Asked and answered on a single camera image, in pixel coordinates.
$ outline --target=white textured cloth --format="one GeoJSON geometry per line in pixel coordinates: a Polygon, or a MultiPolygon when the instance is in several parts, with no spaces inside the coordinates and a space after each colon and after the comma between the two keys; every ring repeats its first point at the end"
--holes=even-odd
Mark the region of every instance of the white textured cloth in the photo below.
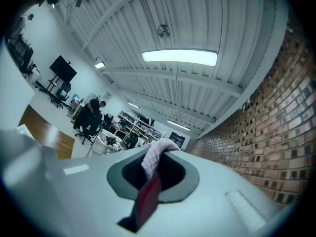
{"type": "Polygon", "coordinates": [[[150,144],[151,146],[148,149],[143,162],[141,163],[145,171],[147,180],[150,180],[156,172],[162,152],[164,152],[165,150],[180,150],[177,144],[175,144],[172,140],[166,138],[162,138],[158,141],[153,141],[150,144]]]}

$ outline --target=black television screen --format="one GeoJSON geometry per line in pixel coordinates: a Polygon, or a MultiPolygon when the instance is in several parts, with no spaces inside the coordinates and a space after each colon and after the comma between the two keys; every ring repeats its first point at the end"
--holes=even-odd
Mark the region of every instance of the black television screen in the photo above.
{"type": "Polygon", "coordinates": [[[50,66],[50,69],[65,83],[69,83],[77,74],[61,55],[50,66]]]}

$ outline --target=ceiling light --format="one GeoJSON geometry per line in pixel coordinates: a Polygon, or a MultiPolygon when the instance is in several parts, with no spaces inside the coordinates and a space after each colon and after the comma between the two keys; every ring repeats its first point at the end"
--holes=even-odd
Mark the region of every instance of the ceiling light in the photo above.
{"type": "Polygon", "coordinates": [[[128,104],[139,109],[139,106],[137,106],[137,105],[133,105],[133,104],[131,104],[131,103],[129,103],[129,102],[128,102],[128,104]]]}
{"type": "Polygon", "coordinates": [[[142,56],[145,62],[178,61],[215,66],[217,61],[217,52],[203,49],[158,49],[142,52],[142,56]]]}
{"type": "Polygon", "coordinates": [[[185,130],[187,130],[187,131],[190,131],[190,129],[188,129],[187,127],[185,127],[185,126],[182,126],[182,125],[180,125],[180,124],[177,124],[177,123],[175,123],[175,122],[172,122],[172,121],[170,121],[170,120],[167,120],[169,123],[171,123],[171,124],[173,124],[173,125],[176,125],[176,126],[178,126],[178,127],[181,127],[181,128],[183,128],[183,129],[185,129],[185,130]]]}
{"type": "Polygon", "coordinates": [[[105,66],[105,64],[101,61],[100,63],[98,63],[98,64],[96,64],[95,65],[95,67],[97,68],[97,69],[99,69],[99,68],[102,68],[102,67],[104,67],[105,66]]]}

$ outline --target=person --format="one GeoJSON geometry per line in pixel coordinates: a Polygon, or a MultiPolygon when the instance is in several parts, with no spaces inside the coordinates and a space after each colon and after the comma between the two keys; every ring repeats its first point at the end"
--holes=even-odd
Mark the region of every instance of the person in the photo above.
{"type": "Polygon", "coordinates": [[[137,148],[137,147],[141,147],[141,146],[144,144],[145,141],[142,139],[142,137],[143,137],[142,134],[140,134],[140,135],[138,136],[138,140],[137,140],[137,143],[136,143],[136,145],[135,145],[136,148],[137,148]]]}
{"type": "Polygon", "coordinates": [[[20,17],[18,21],[14,24],[12,27],[11,33],[10,33],[10,38],[11,39],[16,39],[19,34],[24,30],[24,28],[27,25],[27,22],[29,20],[33,20],[34,14],[30,14],[28,16],[20,17]]]}
{"type": "Polygon", "coordinates": [[[90,112],[94,113],[95,111],[99,110],[100,107],[105,107],[105,106],[106,106],[105,101],[99,101],[98,99],[92,99],[80,111],[80,113],[75,121],[74,129],[80,130],[80,126],[82,126],[83,123],[86,121],[88,114],[90,112]]]}

